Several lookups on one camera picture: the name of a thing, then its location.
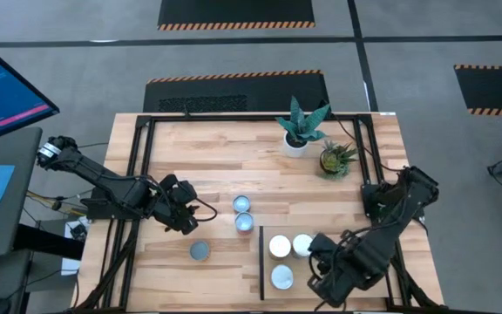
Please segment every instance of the hazard tape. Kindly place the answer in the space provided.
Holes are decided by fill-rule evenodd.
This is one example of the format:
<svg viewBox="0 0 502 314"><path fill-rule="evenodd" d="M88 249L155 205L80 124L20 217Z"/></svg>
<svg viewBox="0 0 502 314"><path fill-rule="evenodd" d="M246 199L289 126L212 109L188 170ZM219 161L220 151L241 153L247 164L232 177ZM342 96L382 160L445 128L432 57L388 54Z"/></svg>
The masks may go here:
<svg viewBox="0 0 502 314"><path fill-rule="evenodd" d="M502 70L502 65L454 65L454 69Z"/></svg>
<svg viewBox="0 0 502 314"><path fill-rule="evenodd" d="M183 23L161 24L159 31L250 30L279 28L313 28L315 22L245 22L245 23Z"/></svg>
<svg viewBox="0 0 502 314"><path fill-rule="evenodd" d="M472 109L468 109L468 113L475 114L475 115L502 116L502 109L498 109L498 108L472 108Z"/></svg>
<svg viewBox="0 0 502 314"><path fill-rule="evenodd" d="M296 74L322 74L321 70L295 70L295 71L274 71L274 72L252 72L252 73L233 73L233 74L217 74L217 75L194 75L176 78L155 78L150 79L147 84L162 83L162 82L180 82L199 79L240 79L240 78L257 78L277 75L296 75Z"/></svg>

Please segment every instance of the succulent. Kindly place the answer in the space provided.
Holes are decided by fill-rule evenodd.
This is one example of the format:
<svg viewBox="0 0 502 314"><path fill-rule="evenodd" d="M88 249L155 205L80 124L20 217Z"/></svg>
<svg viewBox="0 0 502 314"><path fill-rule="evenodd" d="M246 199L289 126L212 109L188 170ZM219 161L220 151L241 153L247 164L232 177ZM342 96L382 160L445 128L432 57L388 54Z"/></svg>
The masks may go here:
<svg viewBox="0 0 502 314"><path fill-rule="evenodd" d="M349 149L351 143L337 145L331 140L324 141L324 151L321 154L321 168L328 179L340 179L349 172L349 164L356 161L352 158L357 149Z"/></svg>
<svg viewBox="0 0 502 314"><path fill-rule="evenodd" d="M296 142L316 141L325 137L325 133L316 131L316 128L321 124L330 109L330 105L323 106L313 111L307 118L300 108L297 99L292 96L290 104L290 121L286 121L281 117L276 120L280 125L288 131L292 139Z"/></svg>

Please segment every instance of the black floor mat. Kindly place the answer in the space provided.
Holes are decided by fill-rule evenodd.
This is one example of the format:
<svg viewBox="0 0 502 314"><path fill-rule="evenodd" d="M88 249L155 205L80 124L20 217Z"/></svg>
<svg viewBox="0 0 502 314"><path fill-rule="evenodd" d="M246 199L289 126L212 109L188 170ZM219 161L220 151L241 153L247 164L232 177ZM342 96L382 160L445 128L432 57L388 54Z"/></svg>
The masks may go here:
<svg viewBox="0 0 502 314"><path fill-rule="evenodd" d="M152 79L145 113L286 112L295 96L304 111L329 103L318 70Z"/></svg>
<svg viewBox="0 0 502 314"><path fill-rule="evenodd" d="M315 27L311 0L163 0L160 31Z"/></svg>
<svg viewBox="0 0 502 314"><path fill-rule="evenodd" d="M468 112L502 116L502 66L455 65Z"/></svg>

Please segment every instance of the wooden table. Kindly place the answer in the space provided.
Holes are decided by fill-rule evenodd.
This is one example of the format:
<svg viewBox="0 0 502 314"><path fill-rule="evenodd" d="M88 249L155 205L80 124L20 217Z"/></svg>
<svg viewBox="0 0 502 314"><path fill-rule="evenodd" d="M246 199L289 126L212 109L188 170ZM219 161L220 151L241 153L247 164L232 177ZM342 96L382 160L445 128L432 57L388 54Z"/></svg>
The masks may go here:
<svg viewBox="0 0 502 314"><path fill-rule="evenodd" d="M127 169L137 115L116 115L105 166L118 174L125 174ZM373 113L372 118L383 164L407 165L397 117ZM343 124L353 132L350 122ZM337 142L354 142L336 122L325 121L319 129ZM317 174L322 142L311 143L303 158L291 159L280 151L283 133L275 121L158 122L148 173L158 180L170 173L180 180L190 180L200 198L210 202L220 214L186 236L165 233L165 227L155 220L141 223L129 311L312 311L320 302L306 287L293 287L294 297L270 295L260 300L258 227L251 235L236 232L232 200L236 195L247 195L255 226L264 226L265 230L284 227L337 235L344 229L370 224L363 214L359 192L363 177L356 162L342 181L320 178ZM145 137L141 136L136 173ZM363 138L367 144L367 135ZM375 178L373 169L370 161L371 177ZM384 176L390 181L396 178L391 172ZM200 209L196 216L206 218L210 212ZM91 225L78 275L81 300L98 283L107 227L108 221ZM199 239L211 247L210 258L204 263L188 256L189 246ZM400 239L407 270L430 298L442 303L424 230L411 223ZM122 277L121 270L112 304L119 301ZM390 278L393 296L397 298L393 270ZM372 290L354 291L347 300L348 310L384 310L383 298L387 296L384 281Z"/></svg>

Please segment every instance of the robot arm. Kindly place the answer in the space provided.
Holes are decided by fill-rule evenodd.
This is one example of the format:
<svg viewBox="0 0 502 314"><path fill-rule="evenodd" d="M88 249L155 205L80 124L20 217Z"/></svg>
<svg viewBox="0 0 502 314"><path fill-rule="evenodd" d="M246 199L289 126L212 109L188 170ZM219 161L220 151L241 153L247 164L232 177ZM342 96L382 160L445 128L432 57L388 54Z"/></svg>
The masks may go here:
<svg viewBox="0 0 502 314"><path fill-rule="evenodd" d="M407 167L394 185L384 183L365 200L384 217L356 231L345 230L339 243L318 234L309 250L319 263L308 287L333 307L342 305L354 288L367 290L383 278L394 255L394 243L412 216L437 200L437 183L416 167Z"/></svg>
<svg viewBox="0 0 502 314"><path fill-rule="evenodd" d="M197 207L187 206L197 198L193 186L187 181L178 181L169 174L160 183L150 176L121 176L83 156L72 138L50 137L37 153L37 164L44 169L76 174L90 182L103 198L83 199L91 208L113 206L136 218L153 216L168 229L189 234L198 226L193 217Z"/></svg>

